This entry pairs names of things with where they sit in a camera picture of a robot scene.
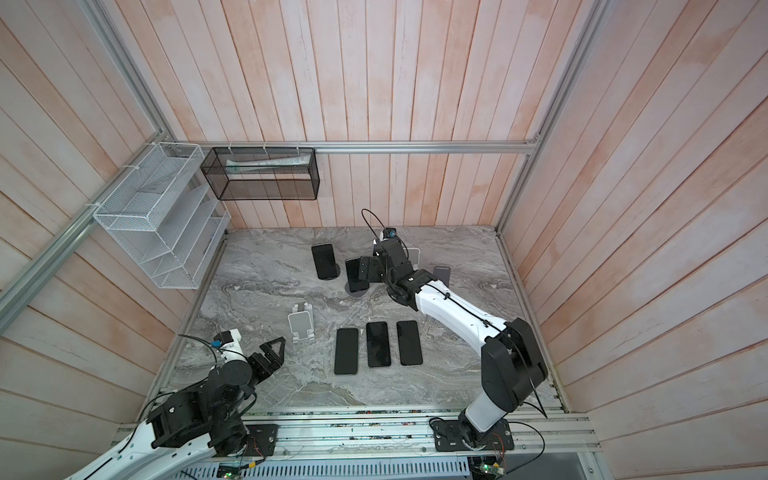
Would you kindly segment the purple phone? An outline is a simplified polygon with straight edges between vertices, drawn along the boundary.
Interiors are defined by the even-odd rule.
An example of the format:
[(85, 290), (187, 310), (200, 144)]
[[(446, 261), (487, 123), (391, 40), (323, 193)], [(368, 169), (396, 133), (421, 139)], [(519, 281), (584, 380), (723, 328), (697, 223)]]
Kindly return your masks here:
[(370, 368), (391, 365), (388, 324), (385, 321), (366, 324), (367, 363)]

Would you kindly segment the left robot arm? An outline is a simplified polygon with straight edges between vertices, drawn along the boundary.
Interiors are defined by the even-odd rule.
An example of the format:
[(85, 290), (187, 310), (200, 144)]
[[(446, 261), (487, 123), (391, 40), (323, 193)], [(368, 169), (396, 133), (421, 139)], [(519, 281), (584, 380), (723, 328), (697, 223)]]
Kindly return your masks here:
[(238, 330), (223, 331), (210, 347), (223, 360), (207, 377), (165, 396), (126, 439), (72, 474), (72, 479), (167, 479), (214, 457), (238, 462), (239, 474), (274, 455), (278, 426), (248, 427), (244, 416), (257, 399), (255, 387), (284, 364), (286, 340), (265, 342), (245, 355)]

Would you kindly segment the black phone round stand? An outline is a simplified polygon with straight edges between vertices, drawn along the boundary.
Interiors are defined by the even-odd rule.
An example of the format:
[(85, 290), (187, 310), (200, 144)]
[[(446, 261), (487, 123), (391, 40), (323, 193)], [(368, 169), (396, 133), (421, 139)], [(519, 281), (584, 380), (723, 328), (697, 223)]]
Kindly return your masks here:
[(353, 289), (370, 288), (369, 282), (358, 279), (359, 258), (348, 259), (345, 262), (345, 269), (347, 275), (347, 283), (349, 283)]

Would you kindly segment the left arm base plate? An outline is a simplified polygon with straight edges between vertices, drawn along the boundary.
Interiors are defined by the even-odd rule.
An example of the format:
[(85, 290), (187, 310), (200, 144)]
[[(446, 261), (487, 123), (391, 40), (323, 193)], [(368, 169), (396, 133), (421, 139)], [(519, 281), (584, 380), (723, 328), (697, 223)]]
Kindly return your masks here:
[(270, 457), (274, 455), (278, 438), (277, 424), (246, 424), (247, 435), (243, 447), (237, 452), (238, 456)]

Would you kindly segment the grey round stand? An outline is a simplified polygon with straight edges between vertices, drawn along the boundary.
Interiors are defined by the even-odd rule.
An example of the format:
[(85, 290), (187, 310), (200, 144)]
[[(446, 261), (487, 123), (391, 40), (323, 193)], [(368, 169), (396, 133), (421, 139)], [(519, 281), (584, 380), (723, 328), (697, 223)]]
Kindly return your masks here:
[(365, 295), (365, 294), (368, 292), (368, 290), (369, 290), (369, 288), (363, 288), (363, 289), (353, 289), (353, 288), (350, 286), (350, 284), (349, 284), (349, 283), (346, 283), (346, 284), (344, 285), (344, 288), (345, 288), (345, 292), (346, 292), (346, 293), (347, 293), (349, 296), (351, 296), (351, 297), (353, 297), (353, 298), (360, 298), (360, 297), (364, 296), (364, 295)]

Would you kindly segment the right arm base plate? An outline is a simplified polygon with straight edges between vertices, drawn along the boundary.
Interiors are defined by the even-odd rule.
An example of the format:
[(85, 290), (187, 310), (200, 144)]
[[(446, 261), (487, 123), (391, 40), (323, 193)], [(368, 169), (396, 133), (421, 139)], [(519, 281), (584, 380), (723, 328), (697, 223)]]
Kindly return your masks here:
[(498, 450), (506, 452), (514, 449), (514, 441), (509, 423), (505, 419), (496, 422), (487, 432), (478, 432), (467, 420), (446, 420), (432, 417), (428, 425), (433, 432), (435, 448), (438, 452)]

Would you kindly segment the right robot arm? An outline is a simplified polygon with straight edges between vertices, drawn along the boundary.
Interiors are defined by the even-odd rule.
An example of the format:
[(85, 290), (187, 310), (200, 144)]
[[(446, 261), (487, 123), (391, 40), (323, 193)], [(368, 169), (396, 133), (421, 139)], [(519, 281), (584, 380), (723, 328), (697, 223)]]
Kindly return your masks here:
[(431, 317), (463, 339), (480, 357), (478, 397), (453, 421), (430, 421), (447, 444), (440, 451), (481, 449), (494, 429), (549, 375), (532, 327), (523, 319), (504, 320), (452, 292), (434, 274), (415, 269), (399, 238), (378, 240), (371, 256), (352, 261), (352, 279), (382, 283), (391, 299)]

